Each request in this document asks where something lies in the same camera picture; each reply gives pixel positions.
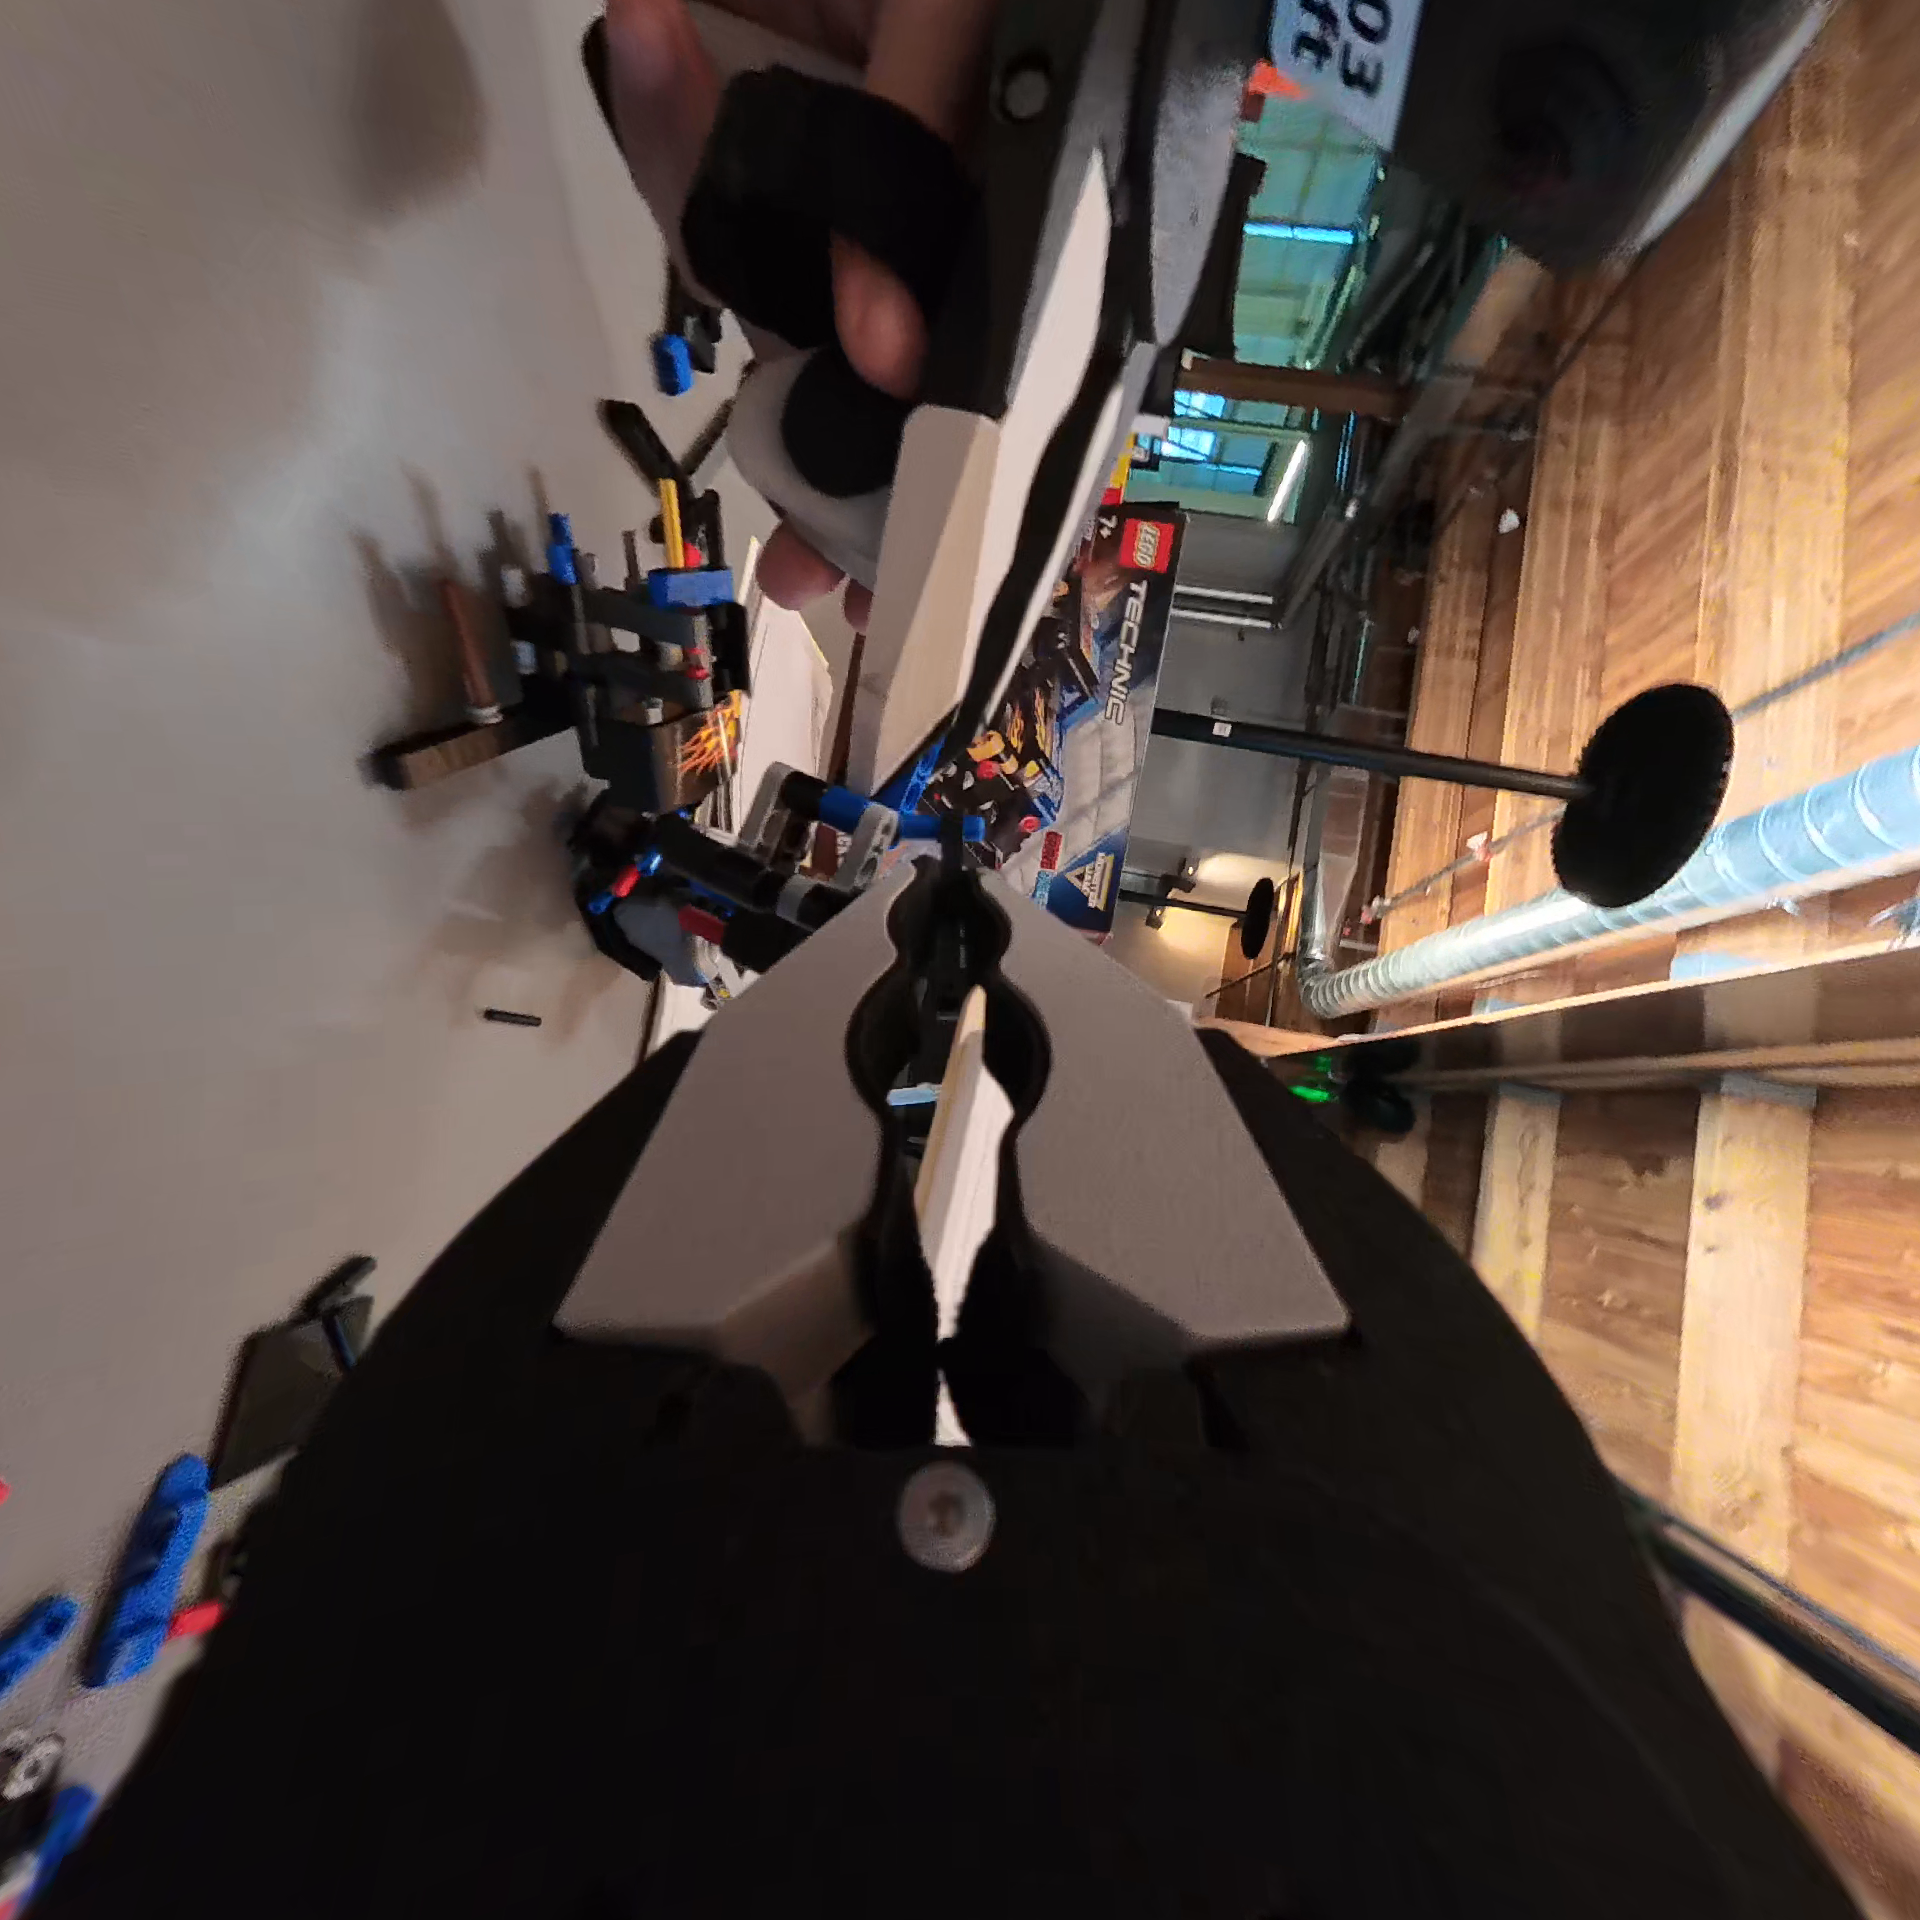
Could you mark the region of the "grey blue lego sub-assembly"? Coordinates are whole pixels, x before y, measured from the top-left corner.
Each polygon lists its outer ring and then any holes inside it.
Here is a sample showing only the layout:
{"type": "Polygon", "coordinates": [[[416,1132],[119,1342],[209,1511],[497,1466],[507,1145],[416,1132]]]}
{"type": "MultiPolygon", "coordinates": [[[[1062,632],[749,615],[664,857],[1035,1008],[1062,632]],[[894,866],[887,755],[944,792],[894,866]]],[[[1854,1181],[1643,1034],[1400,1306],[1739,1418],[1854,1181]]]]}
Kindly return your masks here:
{"type": "Polygon", "coordinates": [[[599,795],[564,852],[603,957],[720,1002],[842,916],[892,853],[929,853],[950,834],[994,861],[981,813],[894,807],[777,762],[739,834],[687,808],[642,813],[599,795]]]}

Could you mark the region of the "black lego axle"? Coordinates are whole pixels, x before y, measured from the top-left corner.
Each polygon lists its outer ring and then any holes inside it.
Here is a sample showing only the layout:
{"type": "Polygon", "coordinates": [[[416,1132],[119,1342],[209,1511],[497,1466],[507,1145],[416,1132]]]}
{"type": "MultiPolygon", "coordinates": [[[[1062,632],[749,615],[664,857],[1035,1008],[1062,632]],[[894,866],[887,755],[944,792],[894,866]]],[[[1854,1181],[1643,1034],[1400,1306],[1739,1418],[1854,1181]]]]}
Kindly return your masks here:
{"type": "Polygon", "coordinates": [[[921,1051],[924,1078],[948,1075],[958,1023],[973,990],[973,865],[966,842],[968,817],[950,813],[940,826],[940,865],[921,952],[921,1051]]]}

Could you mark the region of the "flat black lego panel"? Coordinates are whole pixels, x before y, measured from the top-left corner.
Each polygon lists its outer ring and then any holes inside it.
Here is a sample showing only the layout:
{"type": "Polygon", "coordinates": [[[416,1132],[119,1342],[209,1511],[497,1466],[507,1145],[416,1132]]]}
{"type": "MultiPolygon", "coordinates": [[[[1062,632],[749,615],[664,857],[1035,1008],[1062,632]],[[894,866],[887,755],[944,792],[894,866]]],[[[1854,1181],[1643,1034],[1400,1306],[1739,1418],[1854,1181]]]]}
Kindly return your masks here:
{"type": "Polygon", "coordinates": [[[213,1489],[301,1448],[340,1383],[370,1345],[373,1273],[373,1255],[349,1255],[297,1308],[240,1342],[209,1452],[213,1489]]]}

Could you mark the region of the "lego set box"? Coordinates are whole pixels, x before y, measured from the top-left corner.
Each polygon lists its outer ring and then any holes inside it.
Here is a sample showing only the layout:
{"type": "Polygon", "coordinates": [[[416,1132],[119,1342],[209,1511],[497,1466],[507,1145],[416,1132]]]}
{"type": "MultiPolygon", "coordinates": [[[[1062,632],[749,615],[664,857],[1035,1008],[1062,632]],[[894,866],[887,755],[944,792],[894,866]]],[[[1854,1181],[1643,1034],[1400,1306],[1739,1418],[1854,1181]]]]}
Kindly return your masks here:
{"type": "Polygon", "coordinates": [[[968,817],[978,860],[1096,943],[1116,919],[1186,529],[1175,499],[1100,506],[973,743],[948,763],[931,743],[876,788],[902,820],[968,817]]]}

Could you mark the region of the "lego pieces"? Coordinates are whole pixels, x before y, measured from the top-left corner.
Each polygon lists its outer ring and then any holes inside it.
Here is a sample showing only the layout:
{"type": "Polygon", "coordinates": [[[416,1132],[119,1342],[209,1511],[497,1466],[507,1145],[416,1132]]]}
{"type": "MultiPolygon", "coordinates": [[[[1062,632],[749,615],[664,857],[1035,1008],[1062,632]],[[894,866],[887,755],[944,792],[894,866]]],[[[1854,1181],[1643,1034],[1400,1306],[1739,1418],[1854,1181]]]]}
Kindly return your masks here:
{"type": "MultiPolygon", "coordinates": [[[[5,1625],[5,1694],[62,1652],[87,1624],[76,1686],[112,1693],[157,1665],[206,1525],[213,1469],[198,1452],[169,1460],[91,1612],[70,1593],[29,1604],[5,1625]]],[[[99,1806],[87,1785],[67,1781],[67,1740],[53,1727],[13,1727],[2,1741],[2,1908],[21,1913],[75,1849],[99,1806]]]]}

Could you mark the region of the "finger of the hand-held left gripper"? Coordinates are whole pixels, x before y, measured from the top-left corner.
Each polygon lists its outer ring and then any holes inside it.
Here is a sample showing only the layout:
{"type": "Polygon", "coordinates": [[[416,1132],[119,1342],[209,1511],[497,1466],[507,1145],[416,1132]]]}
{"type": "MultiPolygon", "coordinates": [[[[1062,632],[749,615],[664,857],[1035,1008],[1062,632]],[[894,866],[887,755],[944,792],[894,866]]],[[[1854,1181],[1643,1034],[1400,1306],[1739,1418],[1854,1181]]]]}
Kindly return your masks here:
{"type": "Polygon", "coordinates": [[[1042,570],[1035,580],[1035,615],[1056,603],[1075,555],[1092,538],[1099,517],[1125,495],[1136,463],[1144,405],[1154,398],[1165,346],[1140,340],[1114,362],[1114,383],[1096,398],[1072,401],[1069,417],[1048,444],[1035,492],[1042,570]]]}
{"type": "Polygon", "coordinates": [[[1125,427],[1125,168],[993,156],[907,413],[868,629],[868,785],[1005,689],[1125,427]]]}

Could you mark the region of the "black lego beam frame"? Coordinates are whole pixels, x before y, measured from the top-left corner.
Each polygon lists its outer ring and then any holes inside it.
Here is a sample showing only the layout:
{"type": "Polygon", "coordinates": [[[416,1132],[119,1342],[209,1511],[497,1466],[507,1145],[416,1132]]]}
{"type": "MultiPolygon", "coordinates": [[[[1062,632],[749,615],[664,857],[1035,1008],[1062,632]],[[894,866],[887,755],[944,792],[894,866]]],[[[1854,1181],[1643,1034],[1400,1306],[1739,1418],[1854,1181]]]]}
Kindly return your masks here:
{"type": "Polygon", "coordinates": [[[601,395],[596,401],[599,420],[611,435],[611,444],[628,458],[637,476],[660,488],[671,483],[677,492],[690,492],[694,479],[686,463],[667,446],[649,413],[629,398],[601,395]]]}

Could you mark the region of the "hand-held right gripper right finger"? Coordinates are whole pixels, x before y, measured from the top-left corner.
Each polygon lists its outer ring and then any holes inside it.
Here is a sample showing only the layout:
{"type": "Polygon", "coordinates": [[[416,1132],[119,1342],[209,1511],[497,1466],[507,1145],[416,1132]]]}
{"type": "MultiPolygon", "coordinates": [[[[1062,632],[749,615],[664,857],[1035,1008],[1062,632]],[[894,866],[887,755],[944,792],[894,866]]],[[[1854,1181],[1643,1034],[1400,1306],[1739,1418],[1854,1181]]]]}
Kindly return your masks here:
{"type": "Polygon", "coordinates": [[[1002,877],[981,891],[1009,928],[1013,1009],[989,1009],[987,1064],[1013,1116],[948,1341],[944,1439],[999,1443],[1027,1355],[1075,1420],[1194,1355],[1343,1338],[1350,1306],[1194,1023],[1002,877]]]}

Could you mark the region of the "black pipe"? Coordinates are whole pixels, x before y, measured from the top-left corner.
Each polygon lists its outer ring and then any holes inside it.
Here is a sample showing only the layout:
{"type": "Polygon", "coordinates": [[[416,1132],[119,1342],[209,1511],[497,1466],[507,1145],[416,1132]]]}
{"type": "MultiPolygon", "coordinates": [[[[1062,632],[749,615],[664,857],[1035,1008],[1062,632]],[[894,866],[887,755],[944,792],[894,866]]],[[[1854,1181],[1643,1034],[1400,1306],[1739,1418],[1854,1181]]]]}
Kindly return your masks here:
{"type": "Polygon", "coordinates": [[[1907,1752],[1918,1752],[1918,1665],[1773,1570],[1712,1538],[1698,1522],[1616,1485],[1651,1566],[1789,1667],[1807,1675],[1907,1752]]]}

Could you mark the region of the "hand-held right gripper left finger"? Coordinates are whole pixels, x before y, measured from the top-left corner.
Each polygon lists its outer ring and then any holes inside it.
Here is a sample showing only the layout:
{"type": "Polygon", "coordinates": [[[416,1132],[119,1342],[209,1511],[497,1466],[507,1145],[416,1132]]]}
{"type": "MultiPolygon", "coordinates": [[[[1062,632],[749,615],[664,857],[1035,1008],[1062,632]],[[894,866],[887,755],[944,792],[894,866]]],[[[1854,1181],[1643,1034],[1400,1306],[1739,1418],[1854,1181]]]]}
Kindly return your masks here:
{"type": "Polygon", "coordinates": [[[887,1378],[857,1238],[890,1162],[857,1087],[857,1008],[899,961],[892,869],[695,1034],[675,1091],[564,1292],[555,1330],[764,1373],[813,1441],[929,1448],[940,1374],[907,1326],[887,1378]]]}

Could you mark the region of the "person's left hand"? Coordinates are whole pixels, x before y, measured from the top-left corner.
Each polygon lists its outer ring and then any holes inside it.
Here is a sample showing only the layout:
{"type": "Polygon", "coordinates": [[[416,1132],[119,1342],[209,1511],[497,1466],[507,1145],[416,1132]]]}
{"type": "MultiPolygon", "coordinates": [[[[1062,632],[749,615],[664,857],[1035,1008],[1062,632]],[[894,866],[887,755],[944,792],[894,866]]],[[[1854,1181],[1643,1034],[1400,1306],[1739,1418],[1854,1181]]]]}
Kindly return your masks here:
{"type": "MultiPolygon", "coordinates": [[[[851,65],[865,87],[961,144],[981,100],[994,3],[739,3],[716,4],[759,28],[851,65]]],[[[608,3],[611,124],[628,171],[649,204],[675,266],[690,276],[682,213],[716,112],[722,79],[698,21],[682,3],[608,3]]],[[[847,234],[830,243],[835,333],[851,369],[909,398],[929,324],[907,284],[847,234]]],[[[839,595],[851,635],[874,619],[874,592],[843,575],[792,524],[759,555],[761,592],[793,610],[839,595]]]]}

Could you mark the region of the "lego instruction booklet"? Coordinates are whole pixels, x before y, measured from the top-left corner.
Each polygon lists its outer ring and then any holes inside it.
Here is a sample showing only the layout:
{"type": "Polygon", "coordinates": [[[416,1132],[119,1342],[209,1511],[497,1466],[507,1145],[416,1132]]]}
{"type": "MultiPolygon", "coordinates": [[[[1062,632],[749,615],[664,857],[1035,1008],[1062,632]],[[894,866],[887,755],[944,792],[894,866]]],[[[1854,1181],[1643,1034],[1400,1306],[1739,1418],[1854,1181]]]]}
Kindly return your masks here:
{"type": "Polygon", "coordinates": [[[835,676],[829,653],[796,610],[751,595],[749,662],[753,689],[715,731],[716,785],[677,812],[679,826],[654,821],[637,861],[636,897],[620,928],[656,959],[640,1027],[640,1057],[698,1031],[792,955],[804,928],[783,894],[830,887],[847,832],[781,807],[789,774],[829,778],[835,676]]]}

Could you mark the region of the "black device with green light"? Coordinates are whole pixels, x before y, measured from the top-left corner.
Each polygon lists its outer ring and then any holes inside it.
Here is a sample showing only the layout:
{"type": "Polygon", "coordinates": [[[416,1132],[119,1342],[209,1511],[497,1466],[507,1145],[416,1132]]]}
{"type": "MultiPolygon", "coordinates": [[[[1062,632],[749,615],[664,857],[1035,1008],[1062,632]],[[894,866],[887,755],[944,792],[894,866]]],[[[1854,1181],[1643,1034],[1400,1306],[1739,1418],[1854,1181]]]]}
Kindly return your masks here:
{"type": "Polygon", "coordinates": [[[1405,1037],[1326,1039],[1270,1063],[1280,1083],[1327,1128],[1405,1139],[1419,1119],[1405,1075],[1421,1064],[1424,1043],[1405,1037]]]}

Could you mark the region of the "lego chassis with flame sticker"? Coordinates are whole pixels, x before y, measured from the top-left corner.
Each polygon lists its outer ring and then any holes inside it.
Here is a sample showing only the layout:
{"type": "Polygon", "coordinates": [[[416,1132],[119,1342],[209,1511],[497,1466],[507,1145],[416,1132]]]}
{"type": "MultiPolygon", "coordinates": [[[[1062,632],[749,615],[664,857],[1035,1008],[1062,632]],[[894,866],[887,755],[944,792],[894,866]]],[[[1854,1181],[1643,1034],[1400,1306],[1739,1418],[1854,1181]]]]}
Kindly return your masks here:
{"type": "Polygon", "coordinates": [[[547,517],[541,569],[501,566],[482,603],[439,579],[457,715],[378,743],[373,785],[407,795],[572,737],[583,774],[613,807],[694,812],[739,763],[751,635],[728,566],[629,559],[599,580],[570,516],[547,517]]]}

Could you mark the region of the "black disc on pole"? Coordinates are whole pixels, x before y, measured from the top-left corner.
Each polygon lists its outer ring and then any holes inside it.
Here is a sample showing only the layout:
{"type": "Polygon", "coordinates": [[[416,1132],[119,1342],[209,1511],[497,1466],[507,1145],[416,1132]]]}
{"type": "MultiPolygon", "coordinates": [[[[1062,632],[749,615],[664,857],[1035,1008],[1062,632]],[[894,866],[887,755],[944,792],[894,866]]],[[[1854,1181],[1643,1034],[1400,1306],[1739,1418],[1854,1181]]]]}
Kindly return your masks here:
{"type": "Polygon", "coordinates": [[[1389,779],[1553,801],[1560,807],[1551,830],[1553,871],[1589,906],[1637,904],[1687,865],[1716,821],[1735,759],[1735,719],[1703,685],[1655,685],[1635,696],[1598,723],[1571,772],[1186,707],[1159,707],[1150,731],[1389,779]]]}
{"type": "Polygon", "coordinates": [[[1270,932],[1280,915],[1280,894],[1273,877],[1263,874],[1253,881],[1251,891],[1239,904],[1216,904],[1216,902],[1202,902],[1194,898],[1191,887],[1179,885],[1162,885],[1150,894],[1144,894],[1146,902],[1146,923],[1150,928],[1165,928],[1170,911],[1186,911],[1186,915],[1204,915],[1211,919],[1224,919],[1236,924],[1236,947],[1243,957],[1257,959],[1259,952],[1267,947],[1270,932]]]}

